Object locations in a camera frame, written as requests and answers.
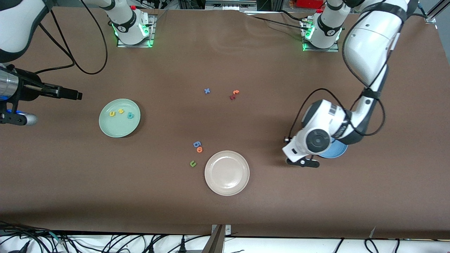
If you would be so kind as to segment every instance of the white floor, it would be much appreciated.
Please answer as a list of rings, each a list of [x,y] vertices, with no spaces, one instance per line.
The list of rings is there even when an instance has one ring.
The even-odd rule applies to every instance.
[[[113,247],[110,252],[117,252],[117,250],[130,239],[136,237],[132,235],[124,239]],[[7,237],[0,237],[0,242],[3,242]],[[103,247],[110,241],[110,235],[76,235],[70,236],[72,239],[85,246],[90,246],[102,250]],[[127,245],[130,253],[142,253],[143,249],[150,242],[152,236],[146,235],[145,240],[136,239]],[[209,237],[202,237],[186,243],[187,250],[203,249]],[[28,239],[12,238],[2,245],[0,245],[0,252],[8,253],[13,250],[19,250]],[[181,241],[181,235],[170,235],[158,241],[154,246],[155,253],[167,253],[171,248],[178,245]],[[224,253],[234,253],[240,250],[243,253],[333,253],[336,249],[339,239],[284,239],[284,238],[226,238]],[[380,253],[393,253],[396,241],[395,240],[374,240]],[[369,246],[371,251],[375,252],[372,246]],[[95,251],[78,247],[80,253],[94,253]],[[59,253],[64,253],[66,250],[62,245],[57,246]],[[71,253],[76,253],[75,249],[69,248]],[[368,253],[364,246],[364,240],[360,239],[346,239],[339,248],[339,253]],[[436,242],[436,241],[417,241],[417,240],[402,240],[397,251],[398,253],[448,253],[450,252],[450,242]],[[28,247],[27,253],[41,253],[38,244],[32,241]]]

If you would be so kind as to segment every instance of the table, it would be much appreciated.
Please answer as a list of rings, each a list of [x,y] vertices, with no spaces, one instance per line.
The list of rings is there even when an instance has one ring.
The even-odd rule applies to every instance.
[[[103,43],[86,10],[54,11],[79,64],[98,69]],[[106,68],[41,74],[83,100],[21,102],[38,124],[1,126],[1,220],[54,230],[207,234],[227,223],[242,236],[364,238],[376,227],[374,237],[449,237],[450,75],[434,25],[405,24],[383,90],[384,129],[314,169],[284,162],[283,137],[314,89],[331,89],[346,106],[361,92],[340,53],[303,52],[296,28],[237,11],[170,10],[153,48],[116,48],[108,18],[93,13],[108,41]],[[43,24],[58,38],[51,16]],[[37,71],[69,62],[38,29],[14,64]],[[118,98],[134,100],[143,116],[131,136],[114,139],[98,116]],[[310,103],[321,98],[332,101],[316,94]],[[250,166],[247,187],[231,197],[204,180],[204,165],[222,150]]]

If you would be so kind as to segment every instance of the white plate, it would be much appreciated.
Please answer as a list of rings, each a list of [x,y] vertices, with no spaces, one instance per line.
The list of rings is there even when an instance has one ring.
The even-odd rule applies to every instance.
[[[222,196],[232,196],[242,191],[250,178],[245,158],[233,151],[220,151],[205,166],[205,180],[209,188]]]

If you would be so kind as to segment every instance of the mounting plate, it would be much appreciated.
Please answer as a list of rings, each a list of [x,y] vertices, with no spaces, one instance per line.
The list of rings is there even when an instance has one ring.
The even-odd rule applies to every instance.
[[[211,233],[214,233],[214,229],[216,228],[217,225],[212,225],[211,228]],[[231,224],[226,224],[225,225],[225,235],[230,235],[231,234]]]

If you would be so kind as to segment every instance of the metal frame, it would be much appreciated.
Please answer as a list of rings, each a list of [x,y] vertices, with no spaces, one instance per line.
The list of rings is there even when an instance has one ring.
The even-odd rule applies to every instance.
[[[222,253],[224,251],[225,233],[226,225],[217,225],[202,253]]]
[[[450,0],[440,0],[435,6],[433,6],[428,12],[428,20],[431,21],[435,17],[437,17],[439,14],[442,13],[443,10],[445,10],[450,5]]]

